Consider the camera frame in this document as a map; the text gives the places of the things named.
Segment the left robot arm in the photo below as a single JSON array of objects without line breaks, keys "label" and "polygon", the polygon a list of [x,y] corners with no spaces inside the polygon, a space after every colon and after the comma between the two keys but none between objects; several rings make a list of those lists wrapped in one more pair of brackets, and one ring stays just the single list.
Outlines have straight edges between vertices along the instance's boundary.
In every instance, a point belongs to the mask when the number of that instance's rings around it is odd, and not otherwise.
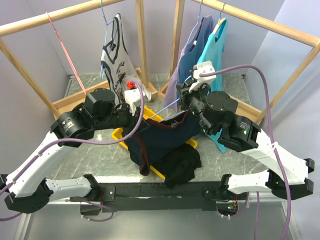
[{"label": "left robot arm", "polygon": [[115,94],[106,88],[88,93],[83,103],[60,115],[43,142],[14,172],[0,176],[0,192],[7,192],[4,202],[11,211],[34,213],[46,204],[64,198],[99,200],[101,185],[91,174],[65,180],[47,175],[69,152],[81,144],[95,145],[95,131],[127,128],[127,140],[149,127],[143,109],[131,113],[129,104],[118,107]]}]

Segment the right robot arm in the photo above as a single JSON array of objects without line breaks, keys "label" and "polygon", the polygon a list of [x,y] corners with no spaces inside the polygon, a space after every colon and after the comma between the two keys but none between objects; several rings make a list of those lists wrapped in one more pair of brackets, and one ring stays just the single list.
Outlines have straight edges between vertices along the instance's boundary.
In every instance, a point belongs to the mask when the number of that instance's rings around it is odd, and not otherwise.
[{"label": "right robot arm", "polygon": [[180,107],[190,110],[201,130],[208,136],[218,135],[218,143],[249,156],[267,167],[259,173],[224,174],[219,193],[224,199],[245,192],[272,193],[287,199],[289,186],[291,200],[297,200],[314,192],[314,182],[308,178],[315,169],[311,158],[299,158],[272,142],[270,137],[246,116],[237,115],[238,101],[224,91],[210,91],[207,83],[197,90],[190,90],[187,83],[176,86]]}]

